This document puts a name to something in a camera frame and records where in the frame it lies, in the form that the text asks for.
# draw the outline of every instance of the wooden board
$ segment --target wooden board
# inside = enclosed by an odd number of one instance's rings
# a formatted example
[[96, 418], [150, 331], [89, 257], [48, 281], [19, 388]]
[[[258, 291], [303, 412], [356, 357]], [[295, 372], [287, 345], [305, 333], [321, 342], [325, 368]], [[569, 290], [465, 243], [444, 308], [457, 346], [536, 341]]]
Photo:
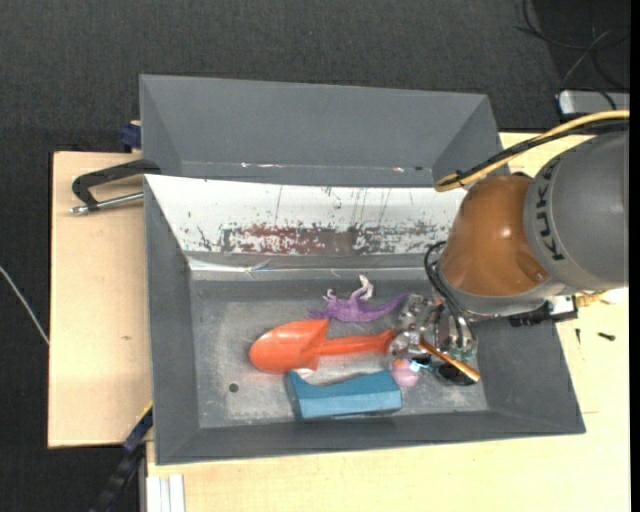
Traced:
[[[536, 148], [511, 167], [533, 174], [580, 140]], [[142, 208], [68, 213], [80, 204], [70, 188], [76, 176], [136, 158], [54, 157], [52, 447], [121, 443], [151, 399]], [[138, 190], [139, 182], [114, 184], [101, 194]], [[151, 444], [149, 474], [184, 474], [189, 512], [630, 509], [628, 294], [618, 306], [594, 305], [580, 316], [559, 331], [584, 435], [162, 467]]]

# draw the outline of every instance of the dark carpet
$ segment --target dark carpet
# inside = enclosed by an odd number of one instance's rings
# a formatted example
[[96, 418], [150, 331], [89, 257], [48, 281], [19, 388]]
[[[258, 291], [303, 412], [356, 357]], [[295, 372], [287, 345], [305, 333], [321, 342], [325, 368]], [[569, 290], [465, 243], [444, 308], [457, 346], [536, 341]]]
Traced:
[[[0, 2], [0, 265], [47, 326], [49, 154], [122, 151], [141, 72], [480, 92], [500, 129], [534, 131], [558, 123], [562, 85], [629, 87], [630, 3], [528, 4], [567, 48], [527, 32], [520, 0]], [[2, 510], [86, 510], [119, 459], [46, 449], [47, 368], [0, 277]]]

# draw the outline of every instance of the blue block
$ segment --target blue block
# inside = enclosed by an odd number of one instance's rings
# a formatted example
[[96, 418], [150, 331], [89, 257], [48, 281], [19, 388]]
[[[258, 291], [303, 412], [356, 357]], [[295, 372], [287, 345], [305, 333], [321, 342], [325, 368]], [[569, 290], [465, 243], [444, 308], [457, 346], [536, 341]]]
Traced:
[[402, 392], [386, 370], [328, 386], [309, 384], [291, 371], [285, 376], [285, 386], [300, 419], [381, 414], [402, 407]]

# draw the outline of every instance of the metal clamp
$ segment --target metal clamp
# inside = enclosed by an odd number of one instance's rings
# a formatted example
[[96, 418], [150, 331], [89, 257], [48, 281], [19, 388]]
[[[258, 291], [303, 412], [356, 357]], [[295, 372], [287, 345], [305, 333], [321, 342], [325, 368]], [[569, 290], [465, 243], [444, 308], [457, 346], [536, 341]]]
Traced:
[[160, 168], [149, 160], [135, 160], [134, 162], [116, 165], [115, 167], [109, 167], [107, 169], [78, 176], [74, 180], [73, 185], [71, 185], [71, 190], [84, 203], [84, 205], [76, 206], [71, 208], [69, 211], [71, 213], [89, 213], [122, 203], [135, 201], [137, 199], [142, 199], [143, 193], [138, 192], [135, 194], [128, 194], [126, 196], [115, 197], [113, 199], [107, 199], [105, 201], [98, 201], [89, 190], [91, 187], [129, 178], [137, 174], [161, 174], [161, 172]]

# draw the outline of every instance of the orange scoop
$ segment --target orange scoop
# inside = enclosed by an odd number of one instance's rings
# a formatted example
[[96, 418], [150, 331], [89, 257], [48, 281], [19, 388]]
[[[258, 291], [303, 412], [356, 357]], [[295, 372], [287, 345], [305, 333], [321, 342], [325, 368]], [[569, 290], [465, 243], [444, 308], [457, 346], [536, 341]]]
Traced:
[[249, 359], [263, 372], [286, 373], [297, 368], [318, 368], [321, 356], [353, 354], [378, 350], [382, 353], [395, 333], [388, 329], [378, 334], [327, 339], [329, 319], [301, 320], [283, 324], [256, 340]]

